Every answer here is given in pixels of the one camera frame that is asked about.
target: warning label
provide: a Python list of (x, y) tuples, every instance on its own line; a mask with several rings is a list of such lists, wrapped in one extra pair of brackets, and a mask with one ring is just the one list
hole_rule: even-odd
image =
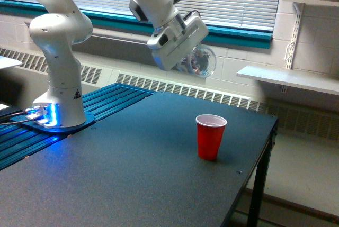
[(78, 99), (80, 97), (81, 97), (81, 95), (80, 95), (79, 89), (77, 89), (73, 100)]

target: white shelf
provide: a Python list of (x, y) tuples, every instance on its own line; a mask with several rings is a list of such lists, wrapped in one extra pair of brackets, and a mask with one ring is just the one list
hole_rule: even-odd
[(339, 78), (312, 72), (255, 65), (243, 68), (237, 73), (237, 75), (267, 83), (275, 83), (331, 95), (339, 95)]
[(321, 1), (321, 0), (283, 0), (283, 1), (291, 1), (300, 4), (306, 4), (311, 6), (331, 6), (331, 7), (339, 7), (339, 2), (335, 1)]
[(20, 66), (21, 64), (22, 63), (18, 60), (0, 56), (0, 69), (4, 69), (8, 67), (16, 67), (16, 66)]

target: window sill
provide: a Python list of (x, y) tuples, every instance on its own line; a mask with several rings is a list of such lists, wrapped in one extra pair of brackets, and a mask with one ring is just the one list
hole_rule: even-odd
[[(46, 9), (40, 4), (0, 1), (0, 13), (19, 16), (39, 16), (46, 13)], [(149, 23), (140, 23), (133, 16), (119, 15), (103, 12), (82, 10), (92, 21), (94, 26), (106, 26), (129, 31), (152, 33), (153, 27)], [(204, 39), (208, 44), (230, 44), (269, 49), (271, 46), (272, 33), (222, 28), (208, 26), (209, 35)]]

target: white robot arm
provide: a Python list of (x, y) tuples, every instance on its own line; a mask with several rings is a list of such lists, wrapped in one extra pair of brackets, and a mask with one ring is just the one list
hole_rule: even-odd
[(81, 66), (74, 58), (72, 45), (84, 42), (92, 34), (92, 23), (73, 0), (37, 0), (49, 14), (32, 20), (30, 34), (43, 51), (47, 65), (48, 91), (33, 105), (46, 106), (46, 118), (39, 120), (47, 128), (67, 128), (86, 121)]
[(139, 21), (150, 21), (155, 29), (147, 42), (157, 66), (170, 70), (174, 66), (200, 77), (210, 76), (216, 66), (211, 49), (200, 42), (208, 29), (198, 11), (184, 18), (174, 6), (180, 0), (130, 0), (130, 10)]

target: red cup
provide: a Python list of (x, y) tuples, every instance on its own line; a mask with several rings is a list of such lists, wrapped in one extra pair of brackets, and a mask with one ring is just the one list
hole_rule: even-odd
[(227, 121), (212, 114), (199, 115), (195, 120), (198, 124), (198, 156), (216, 160)]

